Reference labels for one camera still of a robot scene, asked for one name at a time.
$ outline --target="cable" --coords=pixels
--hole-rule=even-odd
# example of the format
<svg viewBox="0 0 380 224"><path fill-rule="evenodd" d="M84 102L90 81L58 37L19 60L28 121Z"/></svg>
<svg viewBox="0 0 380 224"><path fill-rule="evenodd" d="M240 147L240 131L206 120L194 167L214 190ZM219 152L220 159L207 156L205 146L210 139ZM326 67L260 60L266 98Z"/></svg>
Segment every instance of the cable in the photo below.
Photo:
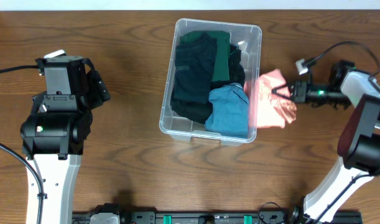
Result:
<svg viewBox="0 0 380 224"><path fill-rule="evenodd" d="M17 66L17 67L12 67L12 68L5 68L0 70L0 73L5 73L5 72L12 72L20 69L26 69L26 68L38 68L37 65L22 65L22 66Z"/></svg>
<svg viewBox="0 0 380 224"><path fill-rule="evenodd" d="M326 209L324 209L324 211L321 213L321 215L316 219L314 220L313 224L317 224L321 218L329 211L329 209L332 208L332 206L334 206L338 201L339 199L346 193L346 191L353 185L356 183L356 181L360 178L363 178L363 177L372 177L372 175L369 175L369 174L366 174L366 175L359 175L355 178L353 178L350 183L340 192L340 194L332 201L331 204L329 204L327 206Z"/></svg>
<svg viewBox="0 0 380 224"><path fill-rule="evenodd" d="M315 63L317 60L319 60L322 57L324 57L325 54L327 54L330 50L334 49L335 47L341 46L341 45L345 45L345 44L348 44L348 45L357 45L357 46L362 47L374 59L376 65L378 66L378 70L376 70L376 72L370 74L370 77L375 77L380 72L380 62L379 62L379 59L377 58L377 56L375 56L375 54L372 53L372 51L366 45L358 43L358 42L355 42L355 41L351 41L351 40L339 42L337 44L332 45L330 48L328 48L324 52L322 52L319 56L317 56L315 58L312 58L311 60L306 61L306 66L310 65L312 63Z"/></svg>
<svg viewBox="0 0 380 224"><path fill-rule="evenodd" d="M259 222L262 222L263 224L270 224L270 223L266 223L266 222L263 220L263 218L260 217L260 212L262 211L262 209L263 209L263 207L264 207L265 205L276 205L277 207L279 207L279 209L281 209L281 210L284 212L284 217L282 218L282 222L277 222L277 224L285 223L285 216L286 216L286 214L285 214L285 210L282 209L282 208L281 208L277 203L275 203L275 202L266 202L266 203L264 203L264 204L260 207L259 212L257 213L257 217L258 217L258 219L259 219Z"/></svg>
<svg viewBox="0 0 380 224"><path fill-rule="evenodd" d="M0 148L3 149L3 151L7 152L8 154L12 155L14 158L18 159L18 161L22 162L31 172L31 174L34 176L36 183L38 185L39 189L39 194L38 194L38 199L39 199L39 206L38 206L38 214L37 214L37 224L41 223L42 220L42 210L43 210L43 199L44 199L44 189L43 189L43 183L39 177L39 175L36 173L34 168L20 155L18 155L16 152L13 150L9 149L7 146L3 145L0 143Z"/></svg>

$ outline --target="wooden tabletop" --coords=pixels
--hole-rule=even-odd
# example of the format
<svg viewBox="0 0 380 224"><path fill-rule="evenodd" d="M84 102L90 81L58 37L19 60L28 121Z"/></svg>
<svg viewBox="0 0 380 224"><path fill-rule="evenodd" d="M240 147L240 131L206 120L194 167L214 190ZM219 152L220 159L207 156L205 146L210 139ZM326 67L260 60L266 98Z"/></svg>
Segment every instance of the wooden tabletop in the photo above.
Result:
<svg viewBox="0 0 380 224"><path fill-rule="evenodd" d="M33 65L35 58L65 49L90 58L111 92L111 101L93 112L74 211L106 202L160 211L257 210L268 201L289 208L335 163L352 108L299 105L294 123L260 129L253 143L239 147L163 134L160 109L175 23L183 17L258 25L261 74L279 68L289 80L299 78L296 60L342 40L367 44L380 59L380 11L0 12L0 69ZM376 69L368 54L345 46L318 63L315 81L326 83L331 65L342 58ZM0 75L0 141L20 154L30 98L44 90L44 77L35 70ZM0 223L24 223L26 208L25 168L0 150ZM342 208L380 223L380 177Z"/></svg>

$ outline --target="plastic bin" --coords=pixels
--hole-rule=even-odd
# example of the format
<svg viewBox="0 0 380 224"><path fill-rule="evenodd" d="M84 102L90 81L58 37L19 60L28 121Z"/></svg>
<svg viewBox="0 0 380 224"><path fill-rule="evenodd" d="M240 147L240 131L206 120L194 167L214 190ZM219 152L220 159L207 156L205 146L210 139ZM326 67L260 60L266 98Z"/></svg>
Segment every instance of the plastic bin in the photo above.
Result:
<svg viewBox="0 0 380 224"><path fill-rule="evenodd" d="M203 124L191 121L179 116L172 111L170 97L174 87L175 76L175 49L179 43L179 38L184 34L194 30L223 30L231 34L231 43L239 46L242 50L241 65L244 67L246 81L257 80L259 78L260 53L262 30L255 25L232 24L226 22L200 21L194 19L179 19L176 23L173 38L172 54L170 56L169 70L165 86L164 101L160 112L159 128L169 134L174 139L191 140L192 137L218 139L222 144L239 146L242 143L253 142L256 138L256 128L249 127L247 138L234 138L222 136L220 133L205 131ZM254 110L257 105L249 99L249 109Z"/></svg>

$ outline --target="white wall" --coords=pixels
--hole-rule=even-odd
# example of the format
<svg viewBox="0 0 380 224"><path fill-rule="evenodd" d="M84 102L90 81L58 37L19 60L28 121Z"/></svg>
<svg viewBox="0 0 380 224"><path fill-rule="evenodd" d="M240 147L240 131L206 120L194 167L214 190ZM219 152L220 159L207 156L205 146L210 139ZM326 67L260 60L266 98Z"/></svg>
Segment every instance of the white wall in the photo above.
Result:
<svg viewBox="0 0 380 224"><path fill-rule="evenodd" d="M227 9L380 9L380 0L0 0L0 11Z"/></svg>

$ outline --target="clear plastic bin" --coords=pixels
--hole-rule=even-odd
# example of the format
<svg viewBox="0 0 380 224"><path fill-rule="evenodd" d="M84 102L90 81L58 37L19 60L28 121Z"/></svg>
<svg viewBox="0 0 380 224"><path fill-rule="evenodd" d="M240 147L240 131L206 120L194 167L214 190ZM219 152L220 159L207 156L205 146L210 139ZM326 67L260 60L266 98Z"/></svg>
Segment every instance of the clear plastic bin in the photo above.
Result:
<svg viewBox="0 0 380 224"><path fill-rule="evenodd" d="M191 140L192 137L218 139L222 144L239 146L242 143L253 142L256 138L256 128L249 127L247 138L234 138L222 136L220 133L205 131L203 124L191 121L179 116L172 111L170 97L174 87L175 76L175 49L179 43L179 38L184 34L194 30L222 30L231 34L231 43L238 45L242 50L241 65L244 67L246 81L257 80L259 78L260 53L262 30L255 25L232 24L226 22L200 21L194 19L179 19L175 27L173 38L172 54L170 56L169 70L165 86L164 102L160 112L159 128L169 134L174 139ZM256 106L252 99L249 99L249 109L255 110Z"/></svg>

